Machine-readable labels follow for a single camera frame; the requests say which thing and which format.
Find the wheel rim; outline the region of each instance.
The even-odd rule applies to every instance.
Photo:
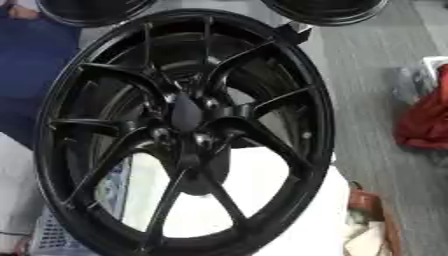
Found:
[[[233,38],[245,50],[218,58],[219,54],[212,53],[212,38],[222,35]],[[179,44],[186,47],[183,52],[193,52],[185,51],[188,44],[202,47],[198,50],[202,52],[199,61],[177,65],[182,72],[177,71],[176,65],[170,67],[167,63],[170,57],[165,55],[167,51],[175,52]],[[142,45],[147,46],[143,52],[135,50]],[[129,63],[130,55],[126,55],[132,54],[129,49],[143,56],[136,58],[137,64]],[[163,53],[160,53],[162,64],[155,61],[161,58],[154,49]],[[270,84],[256,90],[263,86],[243,86],[250,81],[257,83],[248,76],[250,68],[242,67],[258,58],[279,66],[275,72],[284,73],[283,79],[287,80],[284,83],[289,88]],[[193,76],[190,69],[196,70]],[[100,93],[101,97],[104,94],[112,97],[79,101],[91,95],[88,92],[92,87],[101,87],[99,77],[120,81],[118,87],[138,97],[129,100],[132,97],[123,90],[108,88],[107,93]],[[237,89],[253,95],[255,101],[232,103],[224,90],[227,86],[241,87]],[[128,95],[130,102],[136,98],[140,101],[137,119],[113,120],[120,110],[112,111],[110,106],[112,109],[127,106],[126,100],[117,95]],[[104,102],[104,106],[80,114],[83,111],[74,107],[80,102]],[[257,121],[284,105],[290,109],[281,110],[280,115],[293,134],[293,147]],[[190,120],[179,118],[182,115]],[[299,139],[303,135],[299,123],[313,131],[311,139],[305,142]],[[92,153],[101,144],[97,135],[92,134],[114,138],[106,149],[99,150],[100,156]],[[201,148],[207,141],[207,136],[201,137],[204,134],[212,138],[212,146],[207,150]],[[215,171],[209,165],[218,152],[233,148],[242,137],[244,141],[265,145],[290,168],[278,193],[251,217],[245,216],[223,189],[227,168]],[[247,17],[180,10],[125,24],[80,53],[56,80],[47,97],[39,118],[35,154],[38,180],[56,217],[77,239],[103,255],[245,255],[276,238],[307,207],[325,177],[333,139],[328,94],[314,66],[299,49],[274,29]],[[161,162],[167,166],[171,178],[146,232],[117,221],[98,204],[94,195],[100,180],[134,153],[149,153],[163,159]],[[226,154],[220,158],[228,161]],[[83,169],[80,166],[93,170],[86,174],[80,171]],[[201,181],[188,184],[187,176],[201,177]],[[164,222],[180,193],[212,194],[232,219],[233,226],[201,237],[164,237]]]

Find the blue pants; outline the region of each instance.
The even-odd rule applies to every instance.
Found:
[[[76,54],[79,34],[45,17],[13,20],[0,8],[0,132],[32,148],[40,105]]]

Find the floor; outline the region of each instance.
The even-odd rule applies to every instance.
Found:
[[[282,22],[260,1],[160,2],[152,11],[222,7],[270,24]],[[442,6],[439,1],[393,0],[364,23],[316,28],[303,46],[333,96],[337,165],[349,180],[383,196],[401,229],[405,256],[444,256],[448,251],[448,171],[402,151],[391,135],[397,111],[391,93],[395,69],[424,56],[448,55],[448,10]],[[98,35],[87,33],[84,43]]]

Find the red object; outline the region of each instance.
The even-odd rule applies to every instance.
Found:
[[[439,86],[398,121],[394,131],[398,144],[448,149],[448,64],[441,66],[438,72]]]

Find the wheel spoke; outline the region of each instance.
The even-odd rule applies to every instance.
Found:
[[[153,98],[157,101],[157,104],[155,104],[157,107],[166,107],[165,95],[159,90],[154,81],[139,73],[136,69],[99,63],[84,63],[81,65],[81,68],[93,77],[92,80],[103,76],[114,77],[138,89],[143,94],[145,103],[149,102],[149,98]]]
[[[247,218],[244,216],[244,213],[238,207],[238,205],[233,201],[232,197],[227,193],[224,187],[217,182],[212,175],[207,172],[202,172],[205,179],[207,180],[210,190],[213,196],[220,202],[220,204],[224,207],[224,209],[229,214],[232,219],[235,227],[237,229],[243,229],[246,227]]]
[[[54,130],[71,129],[118,137],[123,132],[125,124],[125,122],[99,119],[55,119],[49,123],[49,126]]]
[[[142,132],[144,129],[136,129],[113,142],[103,153],[96,167],[81,180],[63,204],[70,205],[80,193],[88,193],[89,196],[93,196],[95,187],[116,165],[124,158],[142,151],[137,147],[138,142],[141,141]]]
[[[154,247],[160,245],[163,239],[163,227],[168,214],[176,203],[180,195],[179,186],[182,183],[188,169],[181,170],[173,179],[170,180],[162,198],[157,206],[151,221],[146,228],[146,240],[141,245],[141,250],[151,251]]]
[[[247,51],[236,54],[222,61],[208,75],[202,77],[200,82],[200,88],[202,88],[202,90],[211,90],[211,91],[219,89],[221,86],[223,86],[223,84],[225,84],[225,80],[232,71],[247,64],[256,57],[262,56],[272,46],[273,41],[269,40]]]
[[[143,64],[143,70],[149,68],[150,72],[157,79],[161,79],[164,83],[164,91],[168,93],[176,93],[181,90],[179,84],[176,81],[173,81],[157,64],[155,60],[155,56],[153,56],[153,39],[151,36],[152,24],[146,23],[143,25],[143,33],[144,33],[144,48],[145,48],[145,60]]]
[[[299,152],[295,152],[259,121],[243,121],[242,123],[241,128],[245,132],[245,136],[283,157],[290,167],[291,175],[303,179],[307,171],[313,168],[313,165],[305,157],[301,156]]]
[[[180,195],[180,184],[187,172],[199,163],[199,157],[197,156],[192,138],[185,135],[180,141],[182,144],[180,145],[180,154],[177,156],[176,174],[171,178],[146,228],[147,238],[141,244],[141,250],[143,251],[151,251],[160,244],[163,239],[163,227],[168,214]]]
[[[206,17],[204,20],[204,71],[208,68],[208,61],[211,56],[213,22],[213,17]]]
[[[152,29],[152,24],[151,23],[143,24],[143,33],[144,33],[144,36],[145,36],[144,41],[143,41],[144,49],[145,49],[143,67],[150,67],[150,66],[152,66],[152,61],[151,61],[151,53],[152,53],[151,29]]]
[[[313,90],[314,86],[308,86],[301,88],[281,96],[275,97],[272,100],[268,100],[261,103],[256,103],[254,107],[254,117],[260,118],[263,115],[276,110],[280,107],[293,105],[299,103],[303,99],[303,95],[306,95],[310,90]]]

